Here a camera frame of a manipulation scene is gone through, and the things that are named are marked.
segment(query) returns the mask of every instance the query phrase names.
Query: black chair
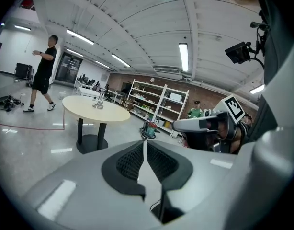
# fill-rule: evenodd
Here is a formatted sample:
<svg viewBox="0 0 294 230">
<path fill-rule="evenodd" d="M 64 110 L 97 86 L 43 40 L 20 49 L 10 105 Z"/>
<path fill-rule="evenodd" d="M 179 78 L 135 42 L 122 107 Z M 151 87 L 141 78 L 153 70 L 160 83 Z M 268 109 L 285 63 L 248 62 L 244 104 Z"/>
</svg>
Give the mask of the black chair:
<svg viewBox="0 0 294 230">
<path fill-rule="evenodd" d="M 113 94 L 110 93 L 108 89 L 106 89 L 104 92 L 104 100 L 111 102 L 112 101 L 111 97 L 113 97 Z"/>
</svg>

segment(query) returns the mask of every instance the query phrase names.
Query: white shelving unit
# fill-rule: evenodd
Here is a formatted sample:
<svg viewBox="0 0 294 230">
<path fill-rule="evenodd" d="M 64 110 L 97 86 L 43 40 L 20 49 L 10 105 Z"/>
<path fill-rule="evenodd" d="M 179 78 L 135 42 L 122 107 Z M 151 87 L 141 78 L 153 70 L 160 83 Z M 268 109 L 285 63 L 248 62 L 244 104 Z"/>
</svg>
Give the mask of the white shelving unit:
<svg viewBox="0 0 294 230">
<path fill-rule="evenodd" d="M 156 91 L 156 93 L 145 91 L 145 87 L 151 88 L 151 89 L 154 89 L 154 90 L 157 90 L 157 91 Z M 172 98 L 169 98 L 170 93 L 181 95 L 182 100 L 178 101 L 178 100 L 174 100 Z M 140 97 L 140 96 L 135 96 L 135 94 L 140 94 L 145 99 L 142 99 L 142 97 Z M 151 97 L 151 96 L 153 98 L 157 97 L 158 101 L 154 103 L 154 102 L 148 100 L 148 97 Z M 159 86 L 159 85 L 155 85 L 155 84 L 139 82 L 139 81 L 136 81 L 134 79 L 134 81 L 132 83 L 132 86 L 131 86 L 131 90 L 130 90 L 130 92 L 128 94 L 128 98 L 127 98 L 128 100 L 129 100 L 129 97 L 132 97 L 134 99 L 146 102 L 146 103 L 151 104 L 154 107 L 156 107 L 155 111 L 151 111 L 151 110 L 147 110 L 147 109 L 145 109 L 145 108 L 143 108 L 141 106 L 138 106 L 136 104 L 132 104 L 138 110 L 143 110 L 143 112 L 151 113 L 153 115 L 152 120 L 151 120 L 152 122 L 154 122 L 155 119 L 163 119 L 165 121 L 169 121 L 170 123 L 172 123 L 173 121 L 176 121 L 176 120 L 180 119 L 180 116 L 181 116 L 181 114 L 182 114 L 182 112 L 184 110 L 187 99 L 189 97 L 189 90 L 187 90 L 187 92 L 184 92 L 184 91 L 168 88 L 167 84 L 165 84 L 164 86 Z M 175 103 L 175 104 L 179 104 L 181 106 L 180 111 L 175 111 L 173 109 L 167 108 L 166 107 L 167 106 L 166 102 L 168 102 L 168 103 L 172 102 L 172 103 Z M 171 111 L 171 112 L 173 112 L 175 114 L 178 114 L 178 118 L 177 119 L 172 119 L 172 118 L 169 118 L 169 117 L 166 117 L 166 116 L 162 115 L 161 113 L 162 113 L 163 109 Z M 133 113 L 134 115 L 144 119 L 144 120 L 147 120 L 145 118 L 145 116 L 143 116 L 143 115 L 139 115 L 139 114 L 135 113 L 132 110 L 130 112 Z M 162 130 L 165 130 L 166 132 L 168 132 L 170 134 L 170 136 L 172 135 L 172 132 L 173 132 L 172 129 L 166 128 L 164 126 L 159 126 L 159 125 L 158 125 L 158 128 L 160 128 Z"/>
</svg>

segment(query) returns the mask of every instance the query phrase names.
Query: floor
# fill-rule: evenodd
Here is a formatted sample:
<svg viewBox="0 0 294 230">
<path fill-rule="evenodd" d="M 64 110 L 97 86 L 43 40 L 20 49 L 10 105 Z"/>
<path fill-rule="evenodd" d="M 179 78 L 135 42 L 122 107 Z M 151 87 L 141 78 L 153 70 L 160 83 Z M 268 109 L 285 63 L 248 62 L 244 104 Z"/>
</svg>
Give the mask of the floor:
<svg viewBox="0 0 294 230">
<path fill-rule="evenodd" d="M 82 156 L 76 148 L 76 118 L 64 113 L 58 98 L 60 92 L 65 92 L 66 96 L 75 94 L 72 88 L 51 85 L 48 93 L 57 104 L 51 112 L 47 111 L 48 102 L 39 92 L 34 113 L 23 113 L 20 106 L 10 112 L 0 110 L 0 179 L 18 196 L 23 196 L 35 183 L 72 158 Z M 11 94 L 29 104 L 31 88 L 24 87 Z M 97 134 L 98 125 L 84 123 L 83 134 Z M 109 147 L 140 140 L 142 125 L 142 119 L 131 115 L 125 122 L 107 125 L 104 138 Z M 156 139 L 178 145 L 177 139 L 169 137 L 165 131 L 157 133 Z M 149 206 L 154 204 L 160 198 L 161 187 L 146 159 L 139 183 L 146 186 L 145 202 Z"/>
<path fill-rule="evenodd" d="M 0 73 L 0 88 L 13 84 L 14 78 L 11 75 Z"/>
</svg>

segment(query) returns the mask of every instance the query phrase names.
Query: metal shelf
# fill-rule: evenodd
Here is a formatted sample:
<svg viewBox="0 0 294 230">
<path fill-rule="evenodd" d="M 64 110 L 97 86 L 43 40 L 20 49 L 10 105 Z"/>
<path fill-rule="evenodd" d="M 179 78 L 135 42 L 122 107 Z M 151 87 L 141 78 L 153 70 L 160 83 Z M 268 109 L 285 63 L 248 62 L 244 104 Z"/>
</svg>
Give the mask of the metal shelf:
<svg viewBox="0 0 294 230">
<path fill-rule="evenodd" d="M 180 104 L 180 105 L 183 105 L 183 102 L 180 102 L 180 101 L 176 101 L 176 100 L 174 100 L 174 99 L 171 99 L 171 98 L 168 98 L 168 97 L 163 97 L 164 99 L 166 99 L 166 100 L 168 100 L 168 101 L 170 101 L 170 102 L 174 102 L 174 103 L 177 103 L 177 104 Z"/>
<path fill-rule="evenodd" d="M 136 97 L 136 96 L 134 96 L 134 95 L 132 95 L 132 94 L 130 94 L 129 96 L 132 96 L 132 97 L 134 97 L 134 98 L 137 98 L 137 99 L 139 99 L 139 100 L 141 100 L 141 101 L 144 101 L 144 102 L 148 102 L 148 103 L 153 104 L 153 105 L 158 105 L 158 104 L 153 103 L 153 102 L 151 102 L 151 101 L 144 100 L 144 99 L 141 99 L 141 98 L 139 98 L 139 97 Z"/>
<path fill-rule="evenodd" d="M 140 109 L 144 110 L 145 112 L 151 113 L 151 114 L 153 114 L 153 115 L 155 114 L 153 111 L 149 111 L 149 110 L 147 110 L 147 109 L 145 109 L 145 108 L 143 108 L 143 107 L 141 107 L 141 106 L 139 106 L 139 105 L 135 105 L 135 104 L 133 104 L 133 103 L 132 103 L 132 105 L 133 105 L 133 106 L 136 106 L 137 108 L 140 108 Z"/>
<path fill-rule="evenodd" d="M 169 133 L 172 132 L 172 129 L 166 128 L 166 127 L 164 127 L 164 126 L 158 126 L 158 125 L 157 125 L 157 128 L 163 129 L 163 130 L 165 130 L 165 131 L 167 131 L 167 132 L 169 132 Z"/>
<path fill-rule="evenodd" d="M 155 93 L 151 93 L 151 92 L 148 92 L 148 91 L 145 91 L 145 90 L 140 90 L 139 88 L 134 88 L 134 87 L 137 87 L 139 86 L 139 88 L 143 88 L 143 87 L 146 87 L 147 88 L 150 88 L 150 89 L 147 89 L 149 91 L 152 91 L 153 89 L 154 90 L 157 90 L 158 92 L 161 92 L 161 94 L 155 94 Z M 141 92 L 141 93 L 145 93 L 145 94 L 148 94 L 148 95 L 151 95 L 151 96 L 156 96 L 158 98 L 158 103 L 153 103 L 151 101 L 148 101 L 148 100 L 144 100 L 144 99 L 141 99 L 139 97 L 136 97 L 135 95 L 132 94 L 132 91 L 137 91 L 137 92 Z M 174 100 L 174 99 L 171 99 L 169 98 L 169 93 L 175 93 L 175 94 L 179 94 L 179 95 L 182 95 L 182 101 L 177 101 L 177 100 Z M 186 105 L 186 102 L 188 100 L 188 96 L 189 96 L 189 90 L 187 92 L 184 92 L 184 91 L 180 91 L 180 90 L 175 90 L 175 89 L 171 89 L 171 88 L 168 88 L 167 84 L 165 84 L 164 86 L 159 86 L 159 85 L 154 85 L 154 84 L 150 84 L 150 83 L 144 83 L 144 82 L 138 82 L 136 81 L 135 79 L 133 80 L 132 82 L 132 86 L 131 86 L 131 90 L 130 90 L 130 93 L 128 94 L 128 97 L 127 99 L 129 99 L 130 97 L 133 97 L 135 98 L 136 100 L 141 100 L 141 101 L 144 101 L 144 102 L 147 102 L 149 104 L 152 104 L 154 105 L 153 107 L 155 107 L 154 111 L 148 111 L 146 110 L 145 108 L 141 107 L 141 106 L 138 106 L 136 104 L 132 104 L 134 107 L 137 107 L 147 113 L 151 113 L 153 114 L 153 117 L 151 119 L 152 122 L 155 121 L 156 118 L 161 118 L 163 120 L 167 120 L 169 122 L 174 122 L 176 120 L 179 120 L 179 118 L 181 117 L 181 114 L 185 108 L 185 105 Z M 180 110 L 179 111 L 175 111 L 175 110 L 172 110 L 172 109 L 169 109 L 167 107 L 165 107 L 167 104 L 165 102 L 170 102 L 171 104 L 172 103 L 176 103 L 176 104 L 179 104 L 180 105 Z M 168 117 L 165 117 L 165 116 L 162 116 L 160 114 L 161 110 L 160 108 L 163 108 L 163 109 L 166 109 L 168 111 L 171 111 L 173 113 L 176 113 L 177 116 L 176 116 L 176 119 L 172 119 L 172 118 L 168 118 Z M 135 115 L 139 116 L 140 118 L 146 120 L 144 117 L 134 113 Z M 169 129 L 169 128 L 165 128 L 164 126 L 158 126 L 159 129 L 162 129 L 162 130 L 165 130 L 166 132 L 170 133 L 170 135 L 172 135 L 173 133 L 173 130 L 172 129 Z"/>
<path fill-rule="evenodd" d="M 159 86 L 159 85 L 155 85 L 155 84 L 151 84 L 151 83 L 138 82 L 138 81 L 134 81 L 134 83 L 138 83 L 139 85 L 144 86 L 144 87 L 154 88 L 156 90 L 163 90 L 164 89 L 163 86 Z"/>
<path fill-rule="evenodd" d="M 131 91 L 133 91 L 133 90 L 140 91 L 140 92 L 143 92 L 143 93 L 145 93 L 145 94 L 150 94 L 150 95 L 153 95 L 153 96 L 156 96 L 156 97 L 161 97 L 161 96 L 158 95 L 158 94 L 154 94 L 154 93 L 151 93 L 151 92 L 148 92 L 148 91 L 145 91 L 145 90 L 140 90 L 140 89 L 132 88 Z"/>
<path fill-rule="evenodd" d="M 140 117 L 140 118 L 142 118 L 142 119 L 144 119 L 144 120 L 147 121 L 147 118 L 145 118 L 144 116 L 141 116 L 141 115 L 139 115 L 139 114 L 137 114 L 137 113 L 135 113 L 135 112 L 133 112 L 131 110 L 130 110 L 130 112 L 133 113 L 134 115 L 136 115 L 136 116 L 138 116 L 138 117 Z"/>
<path fill-rule="evenodd" d="M 179 112 L 177 112 L 177 111 L 175 111 L 175 110 L 171 110 L 171 109 L 169 109 L 169 108 L 167 108 L 167 107 L 164 107 L 164 106 L 160 106 L 161 108 L 164 108 L 164 109 L 166 109 L 166 110 L 169 110 L 169 111 L 171 111 L 171 112 L 173 112 L 173 113 L 177 113 L 177 114 L 180 114 Z"/>
<path fill-rule="evenodd" d="M 158 116 L 159 118 L 163 118 L 163 119 L 165 119 L 165 120 L 167 120 L 167 121 L 170 121 L 171 123 L 172 123 L 173 121 L 175 121 L 175 120 L 173 120 L 173 119 L 171 119 L 171 118 L 169 118 L 169 117 L 162 116 L 161 114 L 157 114 L 157 116 Z"/>
</svg>

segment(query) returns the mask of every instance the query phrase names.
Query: black t-shirt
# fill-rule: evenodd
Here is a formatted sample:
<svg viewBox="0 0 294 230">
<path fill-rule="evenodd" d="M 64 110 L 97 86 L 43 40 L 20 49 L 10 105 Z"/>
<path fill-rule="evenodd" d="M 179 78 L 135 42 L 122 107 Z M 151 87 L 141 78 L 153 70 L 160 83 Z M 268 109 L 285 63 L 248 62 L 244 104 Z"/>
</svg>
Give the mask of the black t-shirt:
<svg viewBox="0 0 294 230">
<path fill-rule="evenodd" d="M 52 67 L 56 59 L 57 50 L 55 47 L 51 47 L 45 51 L 45 54 L 53 56 L 53 60 L 46 60 L 42 58 L 40 64 L 38 65 L 37 73 L 42 77 L 49 78 L 51 77 Z"/>
</svg>

